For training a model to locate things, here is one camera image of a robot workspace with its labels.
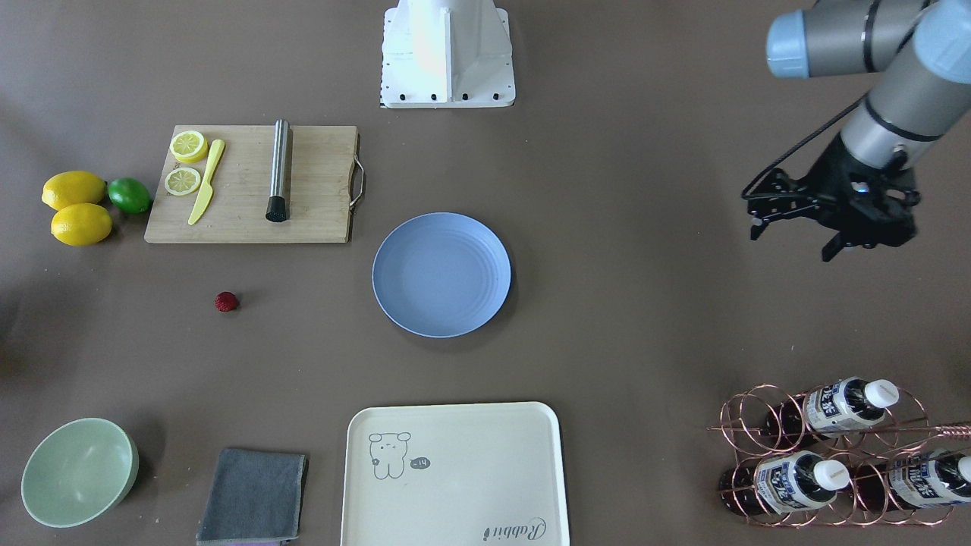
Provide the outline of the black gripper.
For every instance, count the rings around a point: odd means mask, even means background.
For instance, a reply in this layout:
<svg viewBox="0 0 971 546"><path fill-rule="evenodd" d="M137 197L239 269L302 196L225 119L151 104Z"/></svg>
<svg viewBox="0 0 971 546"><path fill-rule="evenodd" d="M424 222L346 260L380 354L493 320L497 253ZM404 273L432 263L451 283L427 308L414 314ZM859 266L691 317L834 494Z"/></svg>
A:
<svg viewBox="0 0 971 546"><path fill-rule="evenodd" d="M800 179L777 167L767 170L743 191L753 216L749 238L759 239L772 222L808 218L835 231L821 249L822 262L853 246L905 244L918 231L913 207L920 201L908 158L904 146L895 146L889 163L873 168L836 136Z"/></svg>

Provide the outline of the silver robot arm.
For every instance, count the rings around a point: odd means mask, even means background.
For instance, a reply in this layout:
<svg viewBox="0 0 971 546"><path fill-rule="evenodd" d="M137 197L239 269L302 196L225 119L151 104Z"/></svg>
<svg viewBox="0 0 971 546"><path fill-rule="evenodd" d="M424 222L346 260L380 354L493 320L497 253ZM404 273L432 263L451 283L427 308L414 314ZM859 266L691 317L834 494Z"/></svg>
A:
<svg viewBox="0 0 971 546"><path fill-rule="evenodd" d="M818 1L780 15L765 46L774 76L881 77L841 111L847 123L803 177L771 163L742 191L750 238L808 218L834 231L825 262L911 240L913 166L969 111L969 31L967 1Z"/></svg>

